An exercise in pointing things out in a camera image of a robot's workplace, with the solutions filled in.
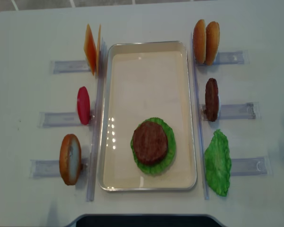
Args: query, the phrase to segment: green lettuce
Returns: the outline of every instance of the green lettuce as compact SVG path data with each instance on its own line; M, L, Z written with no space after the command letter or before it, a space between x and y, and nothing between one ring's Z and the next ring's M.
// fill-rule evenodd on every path
M145 174L150 174L150 175L157 175L162 173L164 170L167 169L167 167L169 167L169 165L173 162L175 154L176 154L176 140L175 140L175 135L174 132L172 130L171 127L169 127L162 119L160 119L159 117L152 117L150 119L147 119L143 122L155 122L159 125L162 126L166 137L167 137L167 143L168 143L168 147L167 147L167 154L166 156L163 158L162 161L160 161L157 164L154 164L152 166L147 166L142 164L141 162L138 161L138 158L134 152L133 149L133 139L131 140L131 148L133 151L133 158L134 161L136 162L137 166L142 170L142 172L144 172Z
M230 186L231 157L227 137L220 129L213 133L204 158L207 184L218 195L226 196Z

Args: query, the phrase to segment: bun half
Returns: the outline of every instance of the bun half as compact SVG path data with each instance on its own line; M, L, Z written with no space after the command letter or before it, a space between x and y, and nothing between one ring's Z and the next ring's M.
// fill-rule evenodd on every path
M215 21L210 22L206 27L206 60L207 65L212 65L216 58L220 42L220 27Z
M74 134L64 137L59 158L60 174L66 185L75 185L81 170L81 146Z
M195 25L193 46L196 60L198 63L203 64L206 58L206 29L203 19L199 20Z

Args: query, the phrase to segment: clear plastic stand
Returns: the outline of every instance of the clear plastic stand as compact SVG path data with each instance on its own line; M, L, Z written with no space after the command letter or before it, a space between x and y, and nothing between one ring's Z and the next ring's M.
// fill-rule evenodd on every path
M90 72L86 60L79 61L52 61L52 73Z
M80 175L88 173L88 158L81 160ZM30 177L60 177L59 160L31 160Z
M93 112L90 112L91 121L93 120ZM52 127L72 127L84 126L81 124L77 112L67 113L45 113L39 114L39 128L52 128Z
M202 170L202 181L204 198L209 199L209 187L205 177L205 163L204 153L205 146L204 141L210 141L210 138L204 137L203 135L203 123L207 121L205 115L205 105L199 103L199 86L197 79L197 67L206 67L206 65L198 64L195 61L192 34L190 37L190 52L191 52L191 63L193 70L193 83L195 89L195 103L198 106L197 112L197 129L198 139L200 144L200 157L201 157L201 170ZM234 51L234 52L219 52L213 63L214 65L225 65L225 64L249 64L247 51ZM259 103L244 103L234 105L221 105L221 109L218 115L218 120L258 120L261 118ZM271 173L271 166L269 157L256 157L256 158L236 158L231 160L231 176L251 176L251 175L267 175Z
M101 136L101 117L103 111L103 90L106 81L107 71L107 46L104 40L101 42L100 60L99 60L99 76L98 76L98 90L95 107L95 120L94 133L93 133L93 145L91 147L90 161L89 161L89 179L87 185L87 201L93 201L95 197L95 185L96 185L96 173L97 173L97 157L99 141Z

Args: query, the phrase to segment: tomato slice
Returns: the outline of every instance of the tomato slice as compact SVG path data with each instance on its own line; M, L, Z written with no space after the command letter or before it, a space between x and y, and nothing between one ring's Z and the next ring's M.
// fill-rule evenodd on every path
M90 102L86 87L80 87L78 91L77 110L81 123L87 125L90 121Z
M96 71L97 51L89 24L86 27L84 52L89 62L91 73L94 75Z

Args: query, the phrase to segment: hamburger patty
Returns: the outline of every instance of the hamburger patty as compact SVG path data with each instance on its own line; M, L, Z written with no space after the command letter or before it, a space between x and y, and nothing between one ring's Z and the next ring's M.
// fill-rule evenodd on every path
M206 117L209 121L214 122L218 118L219 97L218 85L214 78L210 78L206 83L205 89L205 105Z
M167 137L161 125L143 122L133 133L133 149L139 162L153 165L167 154Z

